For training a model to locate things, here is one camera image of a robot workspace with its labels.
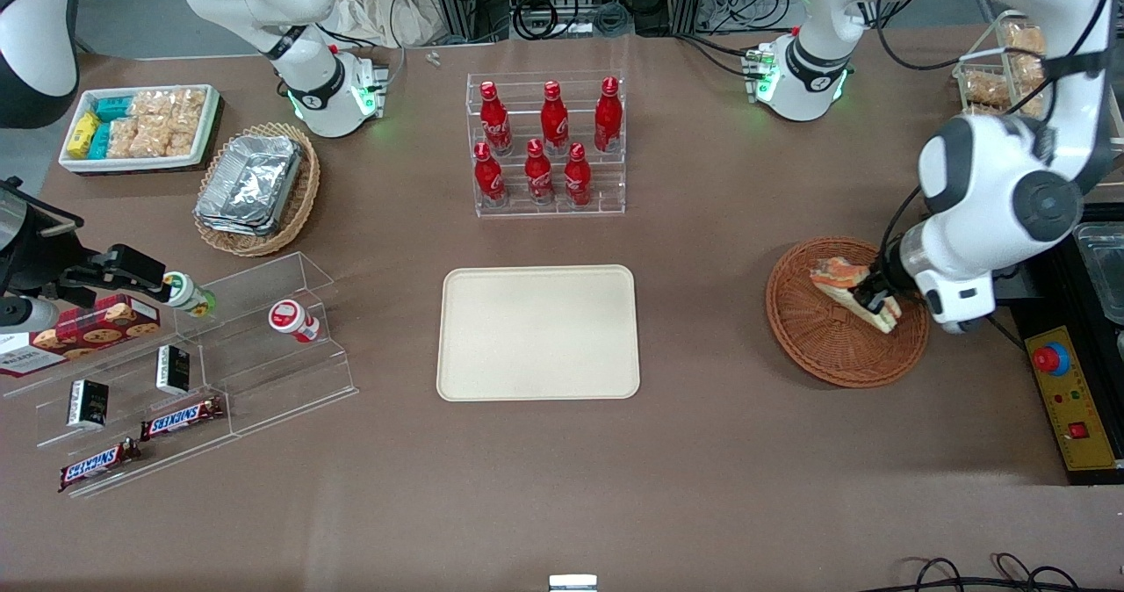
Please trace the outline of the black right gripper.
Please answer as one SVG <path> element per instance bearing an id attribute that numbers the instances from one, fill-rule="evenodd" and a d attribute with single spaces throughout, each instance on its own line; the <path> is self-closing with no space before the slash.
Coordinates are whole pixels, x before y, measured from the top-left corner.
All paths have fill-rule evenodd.
<path id="1" fill-rule="evenodd" d="M 73 307 L 92 308 L 96 292 L 69 276 L 91 265 L 96 251 L 79 242 L 84 219 L 46 204 L 20 189 L 20 181 L 3 182 L 3 313 L 31 315 L 37 301 L 64 300 Z M 148 295 L 167 303 L 171 286 L 164 283 L 166 265 L 127 244 L 105 252 L 105 289 Z M 129 273 L 157 273 L 155 280 Z"/>

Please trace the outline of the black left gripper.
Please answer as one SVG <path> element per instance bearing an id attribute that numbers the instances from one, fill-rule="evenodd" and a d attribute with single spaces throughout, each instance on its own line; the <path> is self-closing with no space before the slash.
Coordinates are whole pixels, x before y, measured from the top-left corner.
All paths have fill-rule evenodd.
<path id="1" fill-rule="evenodd" d="M 910 273 L 912 261 L 921 251 L 922 233 L 883 235 L 878 264 L 871 264 L 871 283 L 855 286 L 855 299 L 870 313 L 880 313 L 888 295 L 903 301 L 922 301 L 923 295 Z"/>

